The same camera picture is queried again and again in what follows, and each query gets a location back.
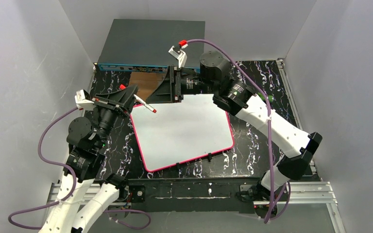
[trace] white board surface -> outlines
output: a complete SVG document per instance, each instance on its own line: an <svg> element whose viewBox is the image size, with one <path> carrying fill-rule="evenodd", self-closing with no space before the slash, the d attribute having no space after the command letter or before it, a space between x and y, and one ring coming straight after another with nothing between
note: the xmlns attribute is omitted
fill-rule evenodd
<svg viewBox="0 0 373 233"><path fill-rule="evenodd" d="M145 169L149 172L230 149L234 145L228 114L213 95L184 96L181 103L151 104L132 110L131 119Z"/></svg>

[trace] marker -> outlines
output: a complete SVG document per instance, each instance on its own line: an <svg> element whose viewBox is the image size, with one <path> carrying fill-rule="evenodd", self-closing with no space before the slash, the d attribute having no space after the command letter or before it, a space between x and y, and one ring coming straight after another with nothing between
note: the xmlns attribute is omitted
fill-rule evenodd
<svg viewBox="0 0 373 233"><path fill-rule="evenodd" d="M121 84L119 86L120 89L125 89L125 86L123 84ZM144 105L147 109L149 109L151 112L153 113L156 113L156 109L152 108L152 106L150 106L149 104L147 104L143 99L141 99L141 97L137 96L137 95L134 95L135 97L135 100L140 102L142 105Z"/></svg>

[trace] black marble table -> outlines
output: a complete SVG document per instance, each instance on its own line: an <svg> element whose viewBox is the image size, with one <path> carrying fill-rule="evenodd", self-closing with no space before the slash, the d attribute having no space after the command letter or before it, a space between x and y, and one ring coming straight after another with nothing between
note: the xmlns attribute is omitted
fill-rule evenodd
<svg viewBox="0 0 373 233"><path fill-rule="evenodd" d="M292 124L296 124L289 100L275 61L245 61L240 67L253 78L255 83L274 97L273 109ZM242 78L239 71L231 69L231 75ZM128 85L130 72L99 71L97 69L90 91L97 93L116 91L119 85ZM91 119L92 113L86 115ZM261 177L269 169L267 137L248 123L230 116L235 145L229 151L215 155L211 162L198 159L176 167L157 172L144 168L136 137L130 119L118 120L102 152L106 155L97 179L105 179L110 173L117 173L127 179L151 178L222 178ZM275 161L282 151L273 146Z"/></svg>

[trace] purple cable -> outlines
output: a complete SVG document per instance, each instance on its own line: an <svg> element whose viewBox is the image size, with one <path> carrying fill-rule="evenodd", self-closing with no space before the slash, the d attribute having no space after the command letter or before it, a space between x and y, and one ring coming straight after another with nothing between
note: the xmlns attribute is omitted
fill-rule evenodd
<svg viewBox="0 0 373 233"><path fill-rule="evenodd" d="M239 65L232 59L223 49L215 45L214 43L203 40L203 39L192 39L186 41L187 44L194 43L194 42L203 42L206 44L211 45L212 47L218 49L222 54L224 54L228 60L241 72L242 75L245 76L245 78L262 94L264 97L265 103L267 104L267 114L268 117L271 116L271 104L268 100L267 94L262 90L255 82L239 67ZM268 154L269 154L269 160L270 160L270 175L271 175L271 192L270 192L270 207L268 208L267 215L265 216L264 223L267 223L271 217L271 212L274 207L274 169L273 169L273 156L272 156L272 130L271 130L271 120L268 121Z"/></svg>
<svg viewBox="0 0 373 233"><path fill-rule="evenodd" d="M287 182L288 184L288 197L287 197L287 202L285 202L285 205L284 207L282 208L282 210L273 218L271 218L271 220L275 220L277 219L278 217L280 217L282 215L282 213L287 209L288 207L288 204L289 204L289 199L291 197L291 185L289 184L289 181ZM282 193L284 192L284 189L286 190L287 189L287 186L285 186L285 188L281 189L281 192L279 193L278 197L277 197L277 200L274 202L274 205L276 205L278 203L278 200L281 198L281 195Z"/></svg>
<svg viewBox="0 0 373 233"><path fill-rule="evenodd" d="M48 164L53 164L53 165L58 165L58 166L63 166L64 168L68 169L69 172L71 173L72 175L72 178L73 178L73 185L72 185L72 188L71 188L71 191L64 197L62 198L61 200L62 201L65 201L66 199L68 199L73 191L75 190L75 186L76 186L76 174L75 174L75 171L68 165L66 164L62 164L62 163L58 163L58 162L55 162L55 161L51 161L51 160L47 160L46 158L44 158L44 156L42 155L42 151L41 151L41 148L42 148L42 141L44 140L44 137L46 135L46 133L48 132L48 130L54 125L56 124L58 121L60 121L61 119L63 119L64 117L66 117L67 115L71 114L73 111L77 110L78 108L75 107L71 110L69 110L68 112L66 112L65 114L63 114L62 116L58 117L58 119L54 120L53 122L51 122L51 124L49 124L47 126L47 128L44 130L44 132L42 133L40 139L39 139L39 143L38 143L38 155L39 155L39 158L44 161L45 163L48 163ZM32 211L36 211L36 210L42 210L42 209L45 209L45 208L48 208L48 207L52 207L54 205L57 205L59 204L59 201L55 201L55 202L52 202L52 203L48 203L46 205L41 205L41 206L38 206L38 207L35 207L35 208L30 208L30 209L26 209L26 210L19 210L19 211L16 211L16 212L13 212L11 213L9 216L8 216L8 221L17 226L17 227L21 227L21 228L25 228L25 229L30 229L30 230L40 230L42 227L31 227L31 226L26 226L26 225L23 225L23 224L19 224L17 222L14 222L12 220L12 217L15 216L15 215L19 215L19 214L24 214L24 213L28 213L28 212L32 212Z"/></svg>
<svg viewBox="0 0 373 233"><path fill-rule="evenodd" d="M126 226L126 227L129 227L129 228L131 228L131 229L134 229L134 230L142 230L142 229L148 227L149 224L151 223L151 215L148 214L148 213L146 213L146 212L143 212L143 211L141 211L141 210L105 210L105 211L104 211L104 213L117 213L117 212L139 213L139 214L144 214L145 216L148 217L148 223L145 224L145 225L142 226L142 227L134 227L134 226L132 226L132 225L129 225L129 224L126 223L126 222L123 222L123 221L120 221L120 220L118 220L118 219L116 219L116 218L112 218L112 217L111 217L113 220L117 221L118 223L120 223L120 224L122 224L122 225L124 225L124 226Z"/></svg>

